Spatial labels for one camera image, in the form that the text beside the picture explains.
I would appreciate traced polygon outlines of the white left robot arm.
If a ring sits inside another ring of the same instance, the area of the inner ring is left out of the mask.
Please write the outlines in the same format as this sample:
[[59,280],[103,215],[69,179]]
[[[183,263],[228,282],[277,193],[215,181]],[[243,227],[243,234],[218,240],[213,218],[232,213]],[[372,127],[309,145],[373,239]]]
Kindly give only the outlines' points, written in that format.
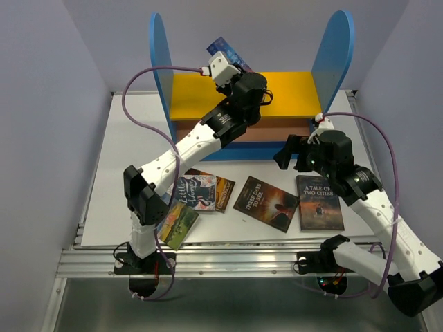
[[260,120],[260,108],[268,93],[266,78],[259,73],[235,70],[228,75],[227,84],[229,88],[223,90],[225,99],[178,143],[160,129],[130,118],[134,124],[166,139],[170,149],[142,167],[130,165],[123,172],[132,234],[127,252],[114,257],[120,266],[130,266],[140,273],[153,267],[153,253],[160,248],[157,227],[172,205],[165,203],[162,196],[168,189],[175,190],[179,177],[195,164],[243,136]]

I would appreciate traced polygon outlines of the Jane Eyre blue book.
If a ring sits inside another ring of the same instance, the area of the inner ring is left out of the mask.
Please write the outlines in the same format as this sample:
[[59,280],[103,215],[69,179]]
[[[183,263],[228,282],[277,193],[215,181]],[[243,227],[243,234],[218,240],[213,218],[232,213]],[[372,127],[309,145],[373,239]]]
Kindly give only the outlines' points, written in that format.
[[242,57],[234,50],[234,48],[223,38],[218,37],[206,49],[210,55],[216,52],[223,52],[227,58],[234,64],[239,65],[246,72],[253,72],[251,67],[242,59]]

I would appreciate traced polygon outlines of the Little Women floral book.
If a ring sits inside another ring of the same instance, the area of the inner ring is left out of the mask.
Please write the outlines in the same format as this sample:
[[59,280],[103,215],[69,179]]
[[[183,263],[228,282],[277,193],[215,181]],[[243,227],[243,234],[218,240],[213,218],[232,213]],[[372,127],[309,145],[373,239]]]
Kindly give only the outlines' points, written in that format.
[[174,201],[196,211],[215,211],[217,177],[183,175],[178,179]]

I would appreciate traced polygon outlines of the Edward Tulane brown book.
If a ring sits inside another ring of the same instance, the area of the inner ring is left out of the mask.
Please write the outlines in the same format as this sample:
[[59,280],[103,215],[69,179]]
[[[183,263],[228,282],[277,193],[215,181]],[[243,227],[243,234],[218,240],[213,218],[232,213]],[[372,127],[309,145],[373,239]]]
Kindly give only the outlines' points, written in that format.
[[215,198],[215,210],[221,213],[225,213],[226,207],[230,200],[231,194],[235,186],[235,181],[227,178],[216,176],[216,198]]

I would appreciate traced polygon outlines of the Animal Farm book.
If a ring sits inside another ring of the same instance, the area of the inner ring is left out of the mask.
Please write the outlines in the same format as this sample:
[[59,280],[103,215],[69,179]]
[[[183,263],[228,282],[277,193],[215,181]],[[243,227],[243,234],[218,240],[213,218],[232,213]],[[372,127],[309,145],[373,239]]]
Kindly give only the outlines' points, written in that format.
[[191,230],[199,214],[181,202],[174,202],[161,223],[158,238],[173,250],[178,250]]

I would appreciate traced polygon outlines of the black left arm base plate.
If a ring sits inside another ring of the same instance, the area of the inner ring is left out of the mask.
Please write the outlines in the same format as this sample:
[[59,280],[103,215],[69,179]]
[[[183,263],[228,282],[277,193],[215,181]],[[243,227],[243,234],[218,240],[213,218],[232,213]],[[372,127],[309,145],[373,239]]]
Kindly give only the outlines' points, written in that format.
[[159,252],[140,259],[133,253],[120,252],[114,264],[115,275],[171,275],[170,267]]

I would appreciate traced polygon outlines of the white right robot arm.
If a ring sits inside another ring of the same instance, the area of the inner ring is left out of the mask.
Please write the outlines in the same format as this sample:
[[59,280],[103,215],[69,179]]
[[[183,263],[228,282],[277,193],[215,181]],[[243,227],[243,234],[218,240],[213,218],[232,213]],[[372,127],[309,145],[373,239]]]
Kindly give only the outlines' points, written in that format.
[[301,252],[298,273],[332,273],[344,268],[375,285],[386,278],[383,291],[408,317],[441,300],[442,259],[395,216],[380,180],[354,162],[350,138],[338,130],[326,130],[313,138],[290,135],[273,159],[280,169],[287,169],[293,154],[298,156],[295,170],[316,172],[327,180],[333,193],[365,221],[392,259],[387,262],[336,235],[325,240],[317,252]]

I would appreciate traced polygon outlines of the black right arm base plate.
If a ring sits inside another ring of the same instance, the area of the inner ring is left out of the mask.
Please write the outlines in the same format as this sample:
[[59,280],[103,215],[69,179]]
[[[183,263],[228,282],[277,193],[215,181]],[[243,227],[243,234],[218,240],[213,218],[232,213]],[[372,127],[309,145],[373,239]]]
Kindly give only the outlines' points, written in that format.
[[309,273],[331,273],[336,267],[327,255],[322,254],[320,251],[298,252],[296,257],[295,271],[301,275]]

